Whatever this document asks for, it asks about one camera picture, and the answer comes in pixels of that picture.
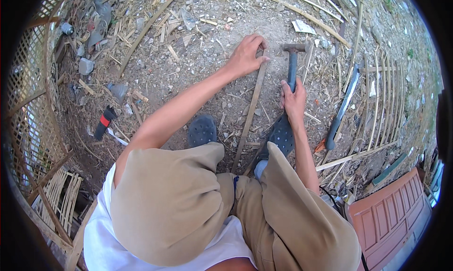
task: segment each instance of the hand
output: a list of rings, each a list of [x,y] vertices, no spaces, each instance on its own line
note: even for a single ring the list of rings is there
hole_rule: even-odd
[[[288,114],[289,122],[293,130],[303,128],[303,116],[305,112],[305,101],[307,100],[307,92],[302,86],[300,77],[296,77],[296,90],[291,92],[291,88],[282,80],[282,91],[280,97],[280,108],[285,109]]]
[[[270,61],[269,57],[256,58],[258,49],[267,49],[269,46],[263,36],[247,35],[234,50],[225,68],[234,73],[234,79],[248,75],[260,68],[261,64]]]

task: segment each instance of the hammer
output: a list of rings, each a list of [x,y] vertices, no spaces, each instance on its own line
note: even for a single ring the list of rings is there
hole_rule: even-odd
[[[288,85],[294,93],[296,89],[297,53],[305,52],[307,44],[283,44],[284,52],[289,53]]]

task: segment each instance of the khaki pants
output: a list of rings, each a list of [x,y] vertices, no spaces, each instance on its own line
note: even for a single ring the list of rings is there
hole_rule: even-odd
[[[268,149],[260,182],[239,176],[235,191],[235,175],[215,175],[224,156],[219,143],[132,151],[110,205],[118,240],[146,262],[180,265],[204,250],[231,213],[259,270],[356,271],[361,248],[353,227],[305,188],[274,143]]]

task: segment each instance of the white shirt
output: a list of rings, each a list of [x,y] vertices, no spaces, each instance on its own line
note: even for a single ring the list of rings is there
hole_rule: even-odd
[[[229,216],[223,222],[205,250],[192,261],[177,267],[154,266],[135,257],[116,239],[110,217],[110,197],[115,190],[113,175],[115,164],[107,173],[104,185],[97,196],[97,206],[85,228],[83,248],[87,267],[97,270],[206,270],[207,268],[234,257],[247,257],[256,268],[251,250],[242,236],[239,219]]]

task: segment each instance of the machete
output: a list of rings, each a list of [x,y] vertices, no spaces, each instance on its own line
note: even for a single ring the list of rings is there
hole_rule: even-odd
[[[327,150],[332,150],[335,148],[335,141],[333,141],[333,137],[337,133],[338,127],[340,126],[344,113],[346,113],[349,102],[351,101],[352,95],[354,94],[354,90],[356,89],[357,82],[359,81],[358,67],[359,67],[359,65],[357,63],[354,64],[351,82],[349,83],[348,90],[346,91],[346,95],[343,99],[343,103],[341,104],[341,108],[338,111],[337,116],[335,117],[335,119],[333,119],[332,124],[330,125],[329,133],[327,133],[327,138],[326,138],[326,149]]]

